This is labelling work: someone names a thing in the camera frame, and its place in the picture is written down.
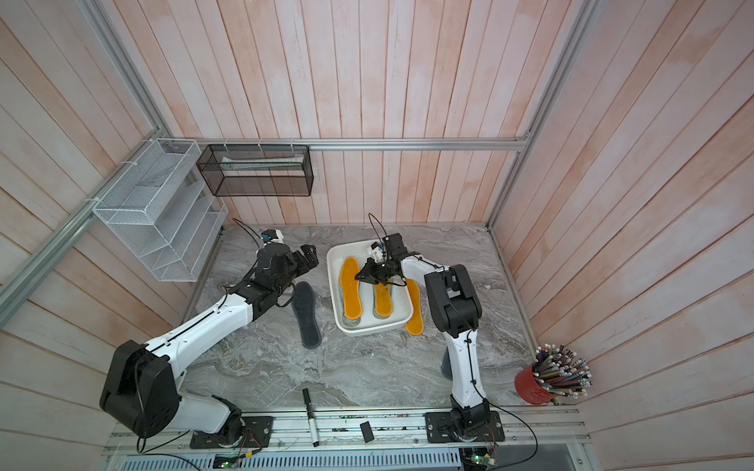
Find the yellow fuzzy insole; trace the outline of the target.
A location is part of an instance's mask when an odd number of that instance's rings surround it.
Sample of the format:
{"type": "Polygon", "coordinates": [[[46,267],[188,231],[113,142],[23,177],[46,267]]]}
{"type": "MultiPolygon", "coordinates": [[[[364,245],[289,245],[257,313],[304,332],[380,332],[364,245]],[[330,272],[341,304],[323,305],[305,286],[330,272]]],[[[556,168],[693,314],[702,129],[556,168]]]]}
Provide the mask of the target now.
{"type": "Polygon", "coordinates": [[[355,257],[349,257],[344,261],[341,269],[339,283],[343,300],[344,323],[353,327],[361,323],[363,308],[361,303],[361,287],[357,274],[359,274],[359,261],[355,257]]]}
{"type": "Polygon", "coordinates": [[[392,286],[377,284],[373,288],[374,315],[380,319],[386,319],[390,317],[394,312],[394,304],[392,300],[392,286]]]}
{"type": "Polygon", "coordinates": [[[406,331],[412,336],[420,336],[424,332],[424,323],[421,313],[420,303],[420,289],[418,283],[415,280],[406,280],[406,287],[410,294],[410,301],[412,302],[412,316],[406,322],[406,331]]]}

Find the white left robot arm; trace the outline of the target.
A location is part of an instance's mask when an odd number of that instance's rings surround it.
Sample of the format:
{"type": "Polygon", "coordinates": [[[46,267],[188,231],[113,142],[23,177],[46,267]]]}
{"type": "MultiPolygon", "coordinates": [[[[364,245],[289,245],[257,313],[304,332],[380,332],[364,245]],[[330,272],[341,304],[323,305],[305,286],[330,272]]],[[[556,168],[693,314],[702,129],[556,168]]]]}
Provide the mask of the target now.
{"type": "Polygon", "coordinates": [[[233,447],[243,437],[241,410],[224,398],[180,394],[189,366],[231,333],[278,305],[296,278],[317,267],[313,245],[293,251],[280,239],[267,241],[243,278],[210,308],[146,343],[126,341],[114,352],[100,408],[140,439],[163,431],[194,431],[233,447]]]}

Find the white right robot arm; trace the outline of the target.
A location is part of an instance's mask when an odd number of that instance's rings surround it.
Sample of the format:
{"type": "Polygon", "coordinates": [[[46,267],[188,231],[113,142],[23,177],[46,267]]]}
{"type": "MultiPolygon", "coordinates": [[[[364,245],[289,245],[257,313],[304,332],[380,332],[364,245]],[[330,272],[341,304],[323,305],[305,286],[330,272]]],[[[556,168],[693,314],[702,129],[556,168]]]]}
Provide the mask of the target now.
{"type": "Polygon", "coordinates": [[[474,440],[489,426],[492,413],[481,383],[477,334],[482,305],[465,266],[440,265],[404,246],[399,234],[373,243],[365,267],[355,278],[374,286],[394,276],[426,291],[431,317],[447,345],[452,375],[450,430],[457,439],[474,440]]]}

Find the white textured insole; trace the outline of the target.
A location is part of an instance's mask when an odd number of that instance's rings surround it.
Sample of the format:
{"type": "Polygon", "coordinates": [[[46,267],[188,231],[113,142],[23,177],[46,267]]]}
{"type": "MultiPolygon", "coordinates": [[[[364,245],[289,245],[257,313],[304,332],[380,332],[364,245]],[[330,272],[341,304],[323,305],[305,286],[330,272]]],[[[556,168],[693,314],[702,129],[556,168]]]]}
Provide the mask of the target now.
{"type": "Polygon", "coordinates": [[[347,327],[355,327],[361,323],[363,306],[361,301],[361,288],[359,281],[354,276],[345,276],[339,280],[343,305],[344,324],[347,327]]]}

